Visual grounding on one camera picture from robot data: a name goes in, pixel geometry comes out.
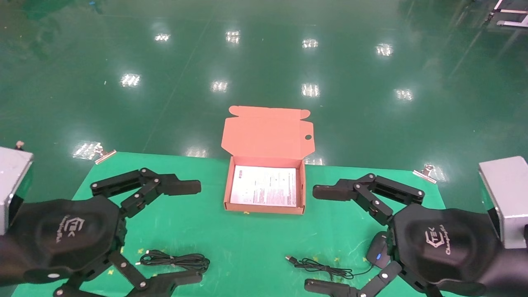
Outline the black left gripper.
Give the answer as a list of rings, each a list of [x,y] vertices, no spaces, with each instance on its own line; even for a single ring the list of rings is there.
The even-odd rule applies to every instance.
[[[134,286],[127,297],[171,297],[178,286],[202,281],[203,275],[196,271],[147,279],[117,251],[124,244],[125,218],[136,216],[160,195],[200,193],[199,180],[180,180],[176,174],[141,168],[96,181],[90,188],[95,197],[87,200],[21,206],[1,236],[2,286],[68,279],[55,290],[55,297],[100,297],[80,289],[84,278],[79,275],[93,279],[109,262]],[[120,209],[109,200],[130,191],[134,193],[121,202]]]

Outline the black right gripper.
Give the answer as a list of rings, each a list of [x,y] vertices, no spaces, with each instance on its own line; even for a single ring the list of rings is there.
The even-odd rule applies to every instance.
[[[418,292],[464,297],[526,297],[527,249],[503,246],[486,214],[458,209],[429,209],[423,190],[368,173],[315,185],[319,200],[354,201],[382,226],[388,226],[393,260],[362,289],[315,279],[305,290],[329,297],[375,297],[397,276]],[[379,197],[404,207],[394,211]]]

